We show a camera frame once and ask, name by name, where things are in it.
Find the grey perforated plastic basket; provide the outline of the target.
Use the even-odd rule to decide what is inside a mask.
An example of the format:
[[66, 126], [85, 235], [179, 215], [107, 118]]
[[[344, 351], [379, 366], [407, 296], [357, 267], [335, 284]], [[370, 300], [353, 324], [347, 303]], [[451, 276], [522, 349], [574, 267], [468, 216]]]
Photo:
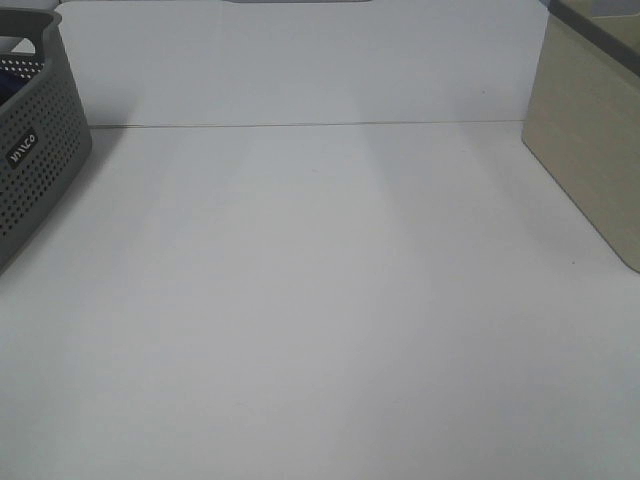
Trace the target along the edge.
[[33, 53], [7, 52], [1, 71], [27, 80], [1, 105], [1, 263], [7, 265], [79, 173], [92, 138], [55, 11], [4, 8], [1, 34]]

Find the blue microfibre towel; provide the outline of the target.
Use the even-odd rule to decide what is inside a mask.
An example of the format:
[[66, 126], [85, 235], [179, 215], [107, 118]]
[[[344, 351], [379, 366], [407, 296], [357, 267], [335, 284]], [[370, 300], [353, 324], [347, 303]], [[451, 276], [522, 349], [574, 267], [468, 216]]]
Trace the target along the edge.
[[0, 104], [5, 104], [12, 96], [19, 92], [27, 80], [9, 72], [0, 72]]

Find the beige storage box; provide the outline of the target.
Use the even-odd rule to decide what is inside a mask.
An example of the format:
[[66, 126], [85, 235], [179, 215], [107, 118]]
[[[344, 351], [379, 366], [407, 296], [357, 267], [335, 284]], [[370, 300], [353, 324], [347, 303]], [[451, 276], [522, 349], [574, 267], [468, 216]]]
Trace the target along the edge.
[[550, 1], [522, 140], [639, 269], [639, 4]]

